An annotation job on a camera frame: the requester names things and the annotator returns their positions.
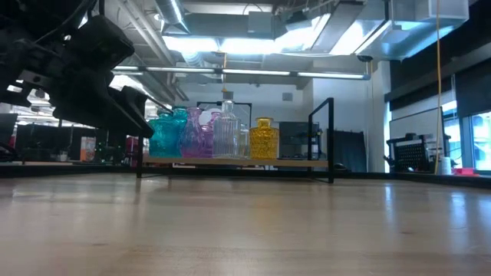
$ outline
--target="window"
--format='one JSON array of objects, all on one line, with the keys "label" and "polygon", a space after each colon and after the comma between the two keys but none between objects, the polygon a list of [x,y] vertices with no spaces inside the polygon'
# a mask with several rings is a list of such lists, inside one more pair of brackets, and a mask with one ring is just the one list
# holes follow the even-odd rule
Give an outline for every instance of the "window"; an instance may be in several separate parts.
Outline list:
[{"label": "window", "polygon": [[477,170],[491,170],[491,112],[472,117],[473,158]]},{"label": "window", "polygon": [[455,168],[462,168],[462,150],[460,149],[460,125],[457,117],[456,101],[442,105],[443,127],[445,134],[450,136],[449,148],[450,158],[456,163]]}]

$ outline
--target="textured yellow vase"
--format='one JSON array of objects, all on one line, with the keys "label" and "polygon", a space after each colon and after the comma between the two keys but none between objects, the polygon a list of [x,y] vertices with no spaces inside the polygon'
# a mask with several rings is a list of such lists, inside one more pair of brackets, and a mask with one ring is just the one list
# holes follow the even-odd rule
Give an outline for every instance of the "textured yellow vase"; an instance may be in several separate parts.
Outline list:
[{"label": "textured yellow vase", "polygon": [[279,130],[271,127],[272,118],[255,119],[258,127],[250,130],[251,159],[276,159]]}]

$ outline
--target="shelf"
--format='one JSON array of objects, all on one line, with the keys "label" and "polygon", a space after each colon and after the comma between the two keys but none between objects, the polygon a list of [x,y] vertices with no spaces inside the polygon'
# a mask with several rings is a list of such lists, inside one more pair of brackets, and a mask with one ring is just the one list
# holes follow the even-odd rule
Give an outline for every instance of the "shelf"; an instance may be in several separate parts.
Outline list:
[{"label": "shelf", "polygon": [[235,165],[235,166],[291,166],[291,167],[327,167],[326,160],[256,160],[256,159],[214,159],[214,158],[163,158],[144,156],[144,163],[182,163],[193,165]]}]

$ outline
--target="wooden shelf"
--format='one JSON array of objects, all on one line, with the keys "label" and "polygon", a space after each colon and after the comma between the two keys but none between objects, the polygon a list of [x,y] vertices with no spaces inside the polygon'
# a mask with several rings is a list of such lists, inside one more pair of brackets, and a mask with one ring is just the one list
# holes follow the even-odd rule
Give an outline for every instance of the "wooden shelf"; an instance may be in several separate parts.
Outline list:
[{"label": "wooden shelf", "polygon": [[294,166],[294,167],[327,167],[326,160],[256,160],[256,159],[214,159],[214,158],[162,158],[144,156],[144,163],[182,163],[193,165],[235,165],[235,166]]}]

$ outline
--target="air vent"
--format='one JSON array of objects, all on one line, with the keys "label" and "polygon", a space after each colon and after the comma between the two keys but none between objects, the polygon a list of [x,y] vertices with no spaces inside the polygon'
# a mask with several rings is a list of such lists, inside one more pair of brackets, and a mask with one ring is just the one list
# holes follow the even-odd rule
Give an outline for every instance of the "air vent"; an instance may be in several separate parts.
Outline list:
[{"label": "air vent", "polygon": [[292,93],[283,93],[283,101],[293,101]]},{"label": "air vent", "polygon": [[224,100],[233,100],[233,92],[232,91],[223,92],[223,99]]}]

